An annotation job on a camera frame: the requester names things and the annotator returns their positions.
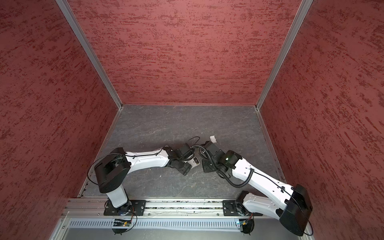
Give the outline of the white AC remote control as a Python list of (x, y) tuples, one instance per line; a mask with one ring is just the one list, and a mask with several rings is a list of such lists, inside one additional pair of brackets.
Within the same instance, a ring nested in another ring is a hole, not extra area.
[(192, 166), (192, 168), (200, 165), (200, 161), (197, 157), (193, 157), (190, 161), (189, 161), (189, 164)]

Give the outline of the white battery cover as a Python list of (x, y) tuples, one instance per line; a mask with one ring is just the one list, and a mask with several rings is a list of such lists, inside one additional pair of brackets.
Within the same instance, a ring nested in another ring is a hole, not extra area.
[(216, 137), (215, 136), (210, 136), (210, 141), (212, 143), (216, 143), (217, 142)]

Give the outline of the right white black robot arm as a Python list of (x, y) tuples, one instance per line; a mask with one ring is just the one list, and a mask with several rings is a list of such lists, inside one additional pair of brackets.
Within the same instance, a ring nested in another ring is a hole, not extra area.
[(234, 151), (224, 153), (212, 142), (196, 146), (214, 171), (232, 187), (250, 185), (264, 194), (268, 200), (260, 201), (251, 193), (240, 194), (240, 204), (249, 213), (258, 213), (278, 219), (289, 232), (304, 236), (312, 225), (310, 216), (313, 205), (307, 189), (295, 187), (272, 178), (254, 167), (244, 157)]

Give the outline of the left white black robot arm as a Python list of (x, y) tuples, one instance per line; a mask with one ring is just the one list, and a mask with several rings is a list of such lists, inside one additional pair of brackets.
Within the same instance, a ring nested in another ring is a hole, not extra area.
[(125, 214), (131, 209), (131, 201), (123, 187), (123, 181), (128, 174), (150, 168), (172, 168), (182, 175), (201, 164), (195, 156), (195, 150), (188, 144), (173, 150), (169, 146), (150, 152), (126, 152), (116, 148), (111, 153), (97, 159), (92, 165), (96, 174), (99, 192), (108, 197), (106, 210), (116, 209)]

